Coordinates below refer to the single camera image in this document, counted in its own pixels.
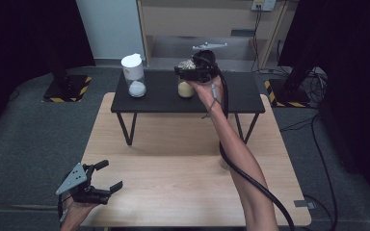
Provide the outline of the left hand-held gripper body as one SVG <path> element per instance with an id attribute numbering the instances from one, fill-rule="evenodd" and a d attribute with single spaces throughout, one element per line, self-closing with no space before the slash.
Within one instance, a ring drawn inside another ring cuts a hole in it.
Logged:
<path id="1" fill-rule="evenodd" d="M 66 176 L 61 186 L 56 190 L 59 201 L 64 193 L 69 193 L 75 202 L 103 204 L 108 203 L 110 191 L 99 190 L 91 185 L 94 165 L 78 163 Z"/>

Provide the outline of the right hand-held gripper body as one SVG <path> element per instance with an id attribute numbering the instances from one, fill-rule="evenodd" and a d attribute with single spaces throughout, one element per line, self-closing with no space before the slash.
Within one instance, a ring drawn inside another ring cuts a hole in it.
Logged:
<path id="1" fill-rule="evenodd" d="M 192 81 L 206 83 L 222 75 L 216 62 L 215 53 L 211 50 L 211 44 L 209 43 L 198 49 L 198 52 L 192 56 L 192 61 L 195 65 Z"/>

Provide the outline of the metal-lidded jar of yellow grains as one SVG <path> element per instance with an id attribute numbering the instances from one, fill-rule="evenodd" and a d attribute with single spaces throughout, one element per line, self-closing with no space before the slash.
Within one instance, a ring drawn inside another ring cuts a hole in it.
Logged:
<path id="1" fill-rule="evenodd" d="M 195 65 L 191 60 L 182 61 L 177 66 L 179 69 L 194 69 Z M 183 98 L 190 98 L 194 95 L 194 88 L 186 83 L 181 77 L 178 77 L 177 86 L 178 95 Z"/>

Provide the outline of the black shelf with wire legs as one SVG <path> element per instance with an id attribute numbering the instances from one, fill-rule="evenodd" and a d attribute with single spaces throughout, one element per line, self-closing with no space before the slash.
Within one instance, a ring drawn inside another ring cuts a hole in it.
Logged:
<path id="1" fill-rule="evenodd" d="M 265 107 L 250 72 L 224 73 L 228 93 L 228 113 L 234 114 L 240 138 L 247 142 Z M 111 112 L 118 117 L 127 145 L 131 145 L 137 113 L 202 113 L 205 107 L 196 96 L 182 98 L 177 92 L 178 77 L 172 71 L 146 70 L 146 92 L 139 98 L 128 93 L 123 74 L 116 89 Z"/>

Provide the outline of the white-lidded jar of white powder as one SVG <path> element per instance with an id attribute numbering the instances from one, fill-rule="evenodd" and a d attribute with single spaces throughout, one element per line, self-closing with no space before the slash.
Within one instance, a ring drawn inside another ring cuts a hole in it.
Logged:
<path id="1" fill-rule="evenodd" d="M 132 97 L 142 97 L 146 93 L 145 74 L 141 55 L 134 53 L 121 60 L 123 75 Z"/>

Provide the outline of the person's right hand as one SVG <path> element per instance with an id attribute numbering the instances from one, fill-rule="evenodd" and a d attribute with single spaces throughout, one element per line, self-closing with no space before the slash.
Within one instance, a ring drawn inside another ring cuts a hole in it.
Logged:
<path id="1" fill-rule="evenodd" d="M 223 98 L 223 85 L 219 76 L 215 77 L 209 82 L 200 83 L 195 81 L 187 81 L 189 85 L 191 85 L 196 93 L 198 94 L 199 100 L 205 106 L 206 110 L 210 107 L 211 103 L 213 102 L 213 96 L 211 92 L 211 84 L 215 84 L 218 91 L 218 99 L 222 103 Z M 222 107 L 219 104 L 215 104 L 211 111 L 220 111 Z"/>

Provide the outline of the person's left hand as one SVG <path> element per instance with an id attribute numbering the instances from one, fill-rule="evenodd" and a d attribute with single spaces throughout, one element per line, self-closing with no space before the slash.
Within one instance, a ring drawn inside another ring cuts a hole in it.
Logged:
<path id="1" fill-rule="evenodd" d="M 66 199 L 66 218 L 64 225 L 79 226 L 89 215 L 89 213 L 97 207 L 97 204 L 75 202 L 71 196 Z"/>

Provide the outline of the light wooden desk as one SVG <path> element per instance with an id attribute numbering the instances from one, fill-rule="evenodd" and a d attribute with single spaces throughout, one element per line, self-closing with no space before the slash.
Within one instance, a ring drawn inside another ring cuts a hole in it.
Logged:
<path id="1" fill-rule="evenodd" d="M 295 3 L 277 0 L 271 12 L 253 11 L 252 0 L 137 0 L 145 57 L 151 58 L 159 36 L 248 38 L 257 45 L 260 68 L 266 66 L 274 44 L 285 39 Z"/>

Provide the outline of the striped-edge black stand base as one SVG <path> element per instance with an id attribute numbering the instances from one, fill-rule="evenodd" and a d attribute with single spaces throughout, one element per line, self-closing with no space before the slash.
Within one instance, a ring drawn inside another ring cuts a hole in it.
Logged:
<path id="1" fill-rule="evenodd" d="M 53 75 L 53 81 L 43 95 L 43 102 L 78 102 L 80 101 L 92 78 L 87 75 L 68 74 L 56 59 L 46 61 Z"/>
<path id="2" fill-rule="evenodd" d="M 301 84 L 312 70 L 311 65 L 294 66 L 285 79 L 269 79 L 264 82 L 270 102 L 275 107 L 308 108 L 310 99 Z"/>

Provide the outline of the white panel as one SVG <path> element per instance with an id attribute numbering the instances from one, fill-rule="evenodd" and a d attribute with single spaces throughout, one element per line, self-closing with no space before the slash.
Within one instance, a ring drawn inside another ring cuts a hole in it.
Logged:
<path id="1" fill-rule="evenodd" d="M 145 57 L 137 0 L 76 0 L 93 57 Z"/>

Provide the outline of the white power strip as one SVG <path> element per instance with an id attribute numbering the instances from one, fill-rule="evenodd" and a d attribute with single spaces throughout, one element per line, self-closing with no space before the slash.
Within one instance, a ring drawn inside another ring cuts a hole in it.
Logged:
<path id="1" fill-rule="evenodd" d="M 271 12 L 277 0 L 252 0 L 251 9 L 253 11 Z"/>

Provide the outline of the black curtain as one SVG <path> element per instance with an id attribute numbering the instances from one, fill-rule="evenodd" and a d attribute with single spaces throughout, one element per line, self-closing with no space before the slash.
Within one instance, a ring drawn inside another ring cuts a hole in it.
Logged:
<path id="1" fill-rule="evenodd" d="M 314 67 L 327 74 L 321 116 L 346 169 L 370 186 L 370 0 L 299 0 L 279 63 L 292 86 Z"/>
<path id="2" fill-rule="evenodd" d="M 64 68 L 94 64 L 77 0 L 0 0 L 0 116 L 16 87 L 51 71 L 39 36 Z"/>

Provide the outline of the grey tape piece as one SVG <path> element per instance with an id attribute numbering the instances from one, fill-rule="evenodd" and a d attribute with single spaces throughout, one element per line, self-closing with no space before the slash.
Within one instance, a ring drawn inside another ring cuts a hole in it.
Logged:
<path id="1" fill-rule="evenodd" d="M 316 205 L 312 201 L 306 200 L 295 200 L 294 204 L 297 208 L 305 207 L 309 210 L 315 209 Z"/>

